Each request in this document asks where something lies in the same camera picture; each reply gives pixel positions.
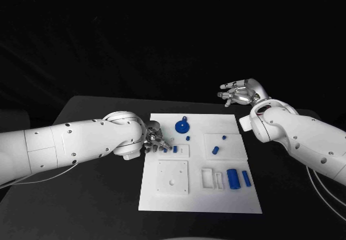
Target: white platform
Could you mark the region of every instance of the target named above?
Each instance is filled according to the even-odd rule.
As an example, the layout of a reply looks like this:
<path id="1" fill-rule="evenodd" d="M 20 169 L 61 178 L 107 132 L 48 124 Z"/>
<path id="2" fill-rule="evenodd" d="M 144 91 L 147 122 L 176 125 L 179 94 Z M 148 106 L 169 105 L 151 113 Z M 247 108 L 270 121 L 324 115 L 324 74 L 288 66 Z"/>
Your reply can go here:
<path id="1" fill-rule="evenodd" d="M 187 117 L 189 132 L 177 133 L 176 122 Z M 213 213 L 252 213 L 261 214 L 261 206 L 251 176 L 248 156 L 242 136 L 239 135 L 234 115 L 223 114 L 159 114 L 153 113 L 150 120 L 159 121 L 163 138 L 172 146 L 189 145 L 189 156 L 180 154 L 163 157 L 161 152 L 146 155 L 144 171 L 140 191 L 140 211 L 173 212 L 213 212 Z M 210 154 L 213 147 L 219 147 L 216 155 Z M 161 161 L 182 161 L 187 163 L 187 194 L 186 191 L 169 193 L 169 182 L 185 184 L 174 173 L 159 175 Z M 202 189 L 202 169 L 212 169 L 213 189 Z M 228 182 L 228 169 L 236 169 L 241 189 L 232 190 Z M 242 171 L 247 170 L 251 187 L 247 187 Z M 223 190 L 218 190 L 215 173 L 222 173 Z M 159 193 L 157 187 L 163 184 L 167 193 Z"/>

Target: table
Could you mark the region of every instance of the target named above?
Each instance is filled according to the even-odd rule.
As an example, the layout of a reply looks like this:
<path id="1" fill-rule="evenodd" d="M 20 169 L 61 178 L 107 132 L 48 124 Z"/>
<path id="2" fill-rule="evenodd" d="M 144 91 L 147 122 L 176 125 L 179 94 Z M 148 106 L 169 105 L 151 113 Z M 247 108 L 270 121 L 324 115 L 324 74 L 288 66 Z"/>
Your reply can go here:
<path id="1" fill-rule="evenodd" d="M 150 113 L 235 114 L 238 120 L 251 107 L 75 96 L 53 124 L 101 119 L 115 111 L 134 112 L 144 122 Z M 310 110 L 297 112 L 319 119 Z M 238 128 L 262 214 L 138 211 L 141 149 L 141 156 L 130 161 L 110 154 L 49 181 L 13 186 L 0 203 L 0 239 L 342 239 L 346 225 L 319 198 L 306 166 L 288 156 L 280 143 L 261 143 L 239 123 Z M 49 178 L 66 169 L 42 172 L 27 180 Z"/>

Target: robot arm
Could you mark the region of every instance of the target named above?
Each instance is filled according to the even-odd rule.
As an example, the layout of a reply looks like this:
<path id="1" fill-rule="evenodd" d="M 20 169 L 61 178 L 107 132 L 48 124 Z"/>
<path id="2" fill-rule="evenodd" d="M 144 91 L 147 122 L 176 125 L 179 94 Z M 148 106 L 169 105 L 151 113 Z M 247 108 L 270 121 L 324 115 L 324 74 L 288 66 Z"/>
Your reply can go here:
<path id="1" fill-rule="evenodd" d="M 317 119 L 298 115 L 284 102 L 271 99 L 252 78 L 225 85 L 218 96 L 226 107 L 236 102 L 251 104 L 249 115 L 239 119 L 244 131 L 254 131 L 265 143 L 283 144 L 288 154 L 320 174 L 346 185 L 346 132 Z"/>
<path id="2" fill-rule="evenodd" d="M 104 119 L 0 133 L 0 185 L 111 152 L 130 160 L 140 156 L 143 144 L 146 153 L 154 144 L 160 150 L 170 149 L 157 132 L 161 132 L 157 122 L 150 121 L 147 126 L 133 112 L 120 111 Z"/>

